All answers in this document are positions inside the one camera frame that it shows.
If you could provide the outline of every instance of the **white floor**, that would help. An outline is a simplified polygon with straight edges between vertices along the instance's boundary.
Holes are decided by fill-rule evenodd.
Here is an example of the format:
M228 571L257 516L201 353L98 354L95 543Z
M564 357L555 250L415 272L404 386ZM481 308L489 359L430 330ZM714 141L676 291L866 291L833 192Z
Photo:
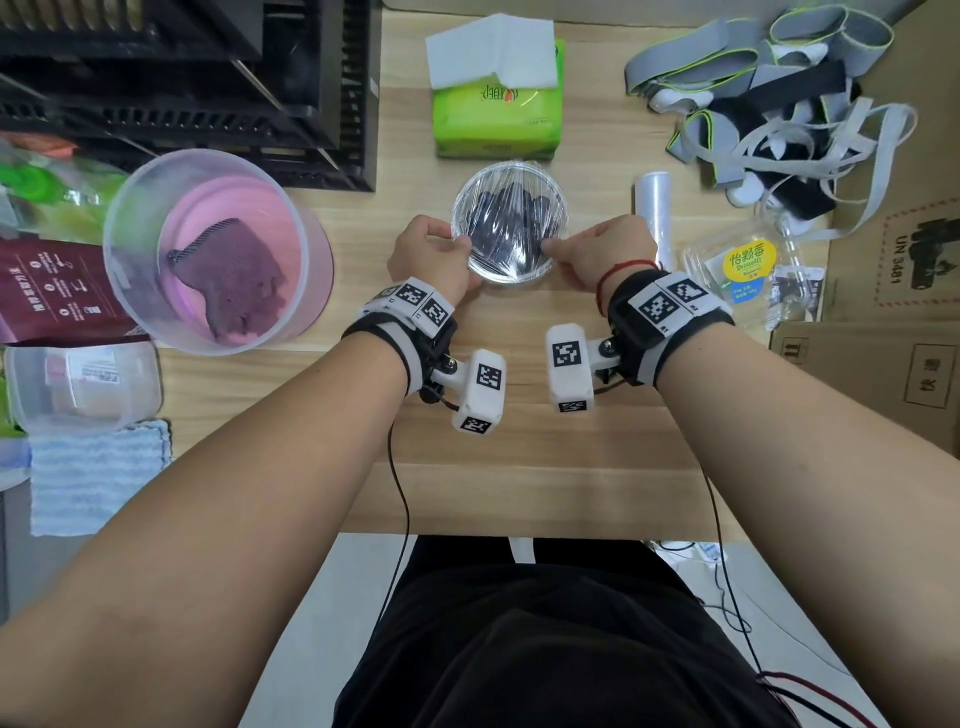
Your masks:
M29 535L30 492L20 486L5 494L8 587L12 611L33 599L69 561L85 539L33 538ZM256 688L242 728L310 728L329 725L340 689L363 654L396 565L402 537L341 534L283 633ZM533 561L529 539L512 540L520 562ZM791 672L828 689L862 711L877 726L887 723L840 660L817 633L776 576L750 546L727 551L734 592L764 669ZM690 550L668 554L691 591L707 605L719 605L714 565ZM731 608L729 597L726 598ZM749 659L742 635L719 609L709 613ZM736 619L728 615L736 625ZM781 683L851 725L857 722L807 689ZM827 728L824 719L796 708L804 728Z

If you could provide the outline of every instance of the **red dashed border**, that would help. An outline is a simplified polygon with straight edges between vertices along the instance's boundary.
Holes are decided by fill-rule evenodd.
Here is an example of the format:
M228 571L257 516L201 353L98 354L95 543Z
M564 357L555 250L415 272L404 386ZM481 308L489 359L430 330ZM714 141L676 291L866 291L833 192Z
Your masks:
M888 215L883 221L883 242L880 245L880 260L876 267L876 287L874 288L874 303L878 306L911 306L911 305L927 305L928 303L933 303L934 305L940 303L960 303L960 298L953 299L930 299L928 301L881 301L880 300L880 284L883 279L883 261L887 255L887 233L890 230L890 221L897 217L906 217L907 215L916 215L918 212L924 212L934 207L942 207L944 205L953 205L954 203L960 202L960 197L949 197L945 200L941 200L939 203L930 203L929 205L922 205L920 207L911 207L910 209L903 210L902 212L895 212L892 215Z

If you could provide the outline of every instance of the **pile of straps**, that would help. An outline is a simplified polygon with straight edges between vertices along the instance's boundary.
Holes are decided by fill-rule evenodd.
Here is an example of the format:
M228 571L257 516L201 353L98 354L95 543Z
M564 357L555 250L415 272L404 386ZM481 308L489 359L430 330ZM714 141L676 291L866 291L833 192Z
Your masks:
M893 40L882 19L841 5L788 11L769 31L757 20L719 18L634 56L627 92L659 113L685 115L667 152L705 162L735 205L780 209L798 239L829 240L876 213L895 150L917 126L912 107L874 106L856 82ZM836 181L870 157L868 198L839 199ZM864 205L851 228L799 225L837 203Z

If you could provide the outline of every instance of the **striped cloth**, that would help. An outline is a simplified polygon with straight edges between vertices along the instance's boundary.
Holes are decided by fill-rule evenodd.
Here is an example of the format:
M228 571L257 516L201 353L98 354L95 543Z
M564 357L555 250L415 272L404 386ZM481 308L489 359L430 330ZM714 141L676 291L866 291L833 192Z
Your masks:
M34 536L96 533L170 464L162 420L102 435L32 437Z

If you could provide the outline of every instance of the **hand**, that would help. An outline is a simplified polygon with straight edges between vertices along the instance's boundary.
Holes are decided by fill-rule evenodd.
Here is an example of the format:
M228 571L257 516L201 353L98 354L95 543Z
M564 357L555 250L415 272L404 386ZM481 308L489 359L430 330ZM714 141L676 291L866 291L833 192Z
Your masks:
M544 240L542 249L560 263L564 280L571 287L590 293L596 291L597 282L617 263L657 257L657 243L646 220L636 215L614 217L566 240ZM603 310L607 310L616 287L643 267L625 268L604 281L599 296Z
M450 224L426 215L417 215L396 239L394 254L387 261L392 280L411 276L429 283L454 306L482 280L467 267L470 239L461 235L451 240Z

